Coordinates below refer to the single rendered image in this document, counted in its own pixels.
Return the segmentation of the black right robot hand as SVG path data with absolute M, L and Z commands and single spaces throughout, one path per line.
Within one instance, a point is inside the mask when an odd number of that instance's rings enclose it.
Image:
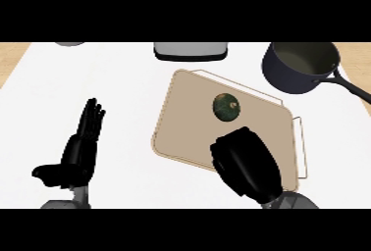
M 282 193 L 281 174 L 259 135 L 241 127 L 216 139 L 210 152 L 216 172 L 236 194 L 260 204 L 273 201 Z

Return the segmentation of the grey and black appliance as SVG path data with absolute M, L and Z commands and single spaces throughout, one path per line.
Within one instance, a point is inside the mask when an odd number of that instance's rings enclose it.
M 162 61 L 219 61 L 228 55 L 226 42 L 155 42 L 155 57 Z

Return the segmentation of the dark green squash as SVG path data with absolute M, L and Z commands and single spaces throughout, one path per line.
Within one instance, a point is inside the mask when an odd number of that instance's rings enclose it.
M 213 100 L 213 113 L 222 122 L 232 122 L 241 113 L 238 99 L 229 93 L 222 93 Z

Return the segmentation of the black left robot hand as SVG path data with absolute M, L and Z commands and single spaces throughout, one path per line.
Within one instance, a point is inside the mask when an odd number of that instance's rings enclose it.
M 97 141 L 106 111 L 97 99 L 87 101 L 77 132 L 71 135 L 60 163 L 34 168 L 32 177 L 38 178 L 46 187 L 59 186 L 62 189 L 83 187 L 94 174 L 97 158 Z

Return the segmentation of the dark blue pot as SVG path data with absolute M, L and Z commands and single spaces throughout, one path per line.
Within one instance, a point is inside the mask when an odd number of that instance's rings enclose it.
M 269 84 L 288 94 L 304 94 L 328 82 L 371 104 L 371 94 L 341 77 L 338 64 L 340 54 L 331 42 L 270 42 L 260 67 Z

